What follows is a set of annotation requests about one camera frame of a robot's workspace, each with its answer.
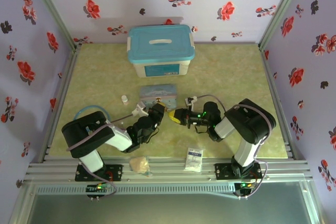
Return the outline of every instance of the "white packet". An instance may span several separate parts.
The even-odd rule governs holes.
[[[185,169],[200,173],[202,170],[203,150],[188,148]]]

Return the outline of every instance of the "blue cable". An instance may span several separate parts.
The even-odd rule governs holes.
[[[80,111],[78,111],[78,113],[75,115],[75,117],[73,119],[76,120],[77,117],[80,115],[80,113],[82,113],[83,111],[88,110],[90,108],[98,108],[98,109],[100,109],[107,116],[107,120],[109,120],[111,122],[110,114],[103,107],[98,106],[98,105],[89,105],[89,106],[84,107],[83,109],[81,109]]]

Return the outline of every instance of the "rectangular box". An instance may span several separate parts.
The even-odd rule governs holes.
[[[187,74],[195,47],[187,25],[142,26],[130,30],[127,52],[139,77],[177,76]]]
[[[177,91],[174,84],[143,86],[140,89],[140,100],[151,107],[157,102],[163,102],[167,109],[177,107]]]

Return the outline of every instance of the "small white bottle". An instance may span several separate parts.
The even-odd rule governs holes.
[[[127,99],[127,96],[126,95],[122,95],[121,96],[121,101],[124,105],[127,105],[128,104],[128,99]]]

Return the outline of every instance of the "blue lid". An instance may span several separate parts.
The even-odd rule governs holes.
[[[187,25],[141,26],[130,30],[128,59],[131,63],[192,60],[194,42]]]

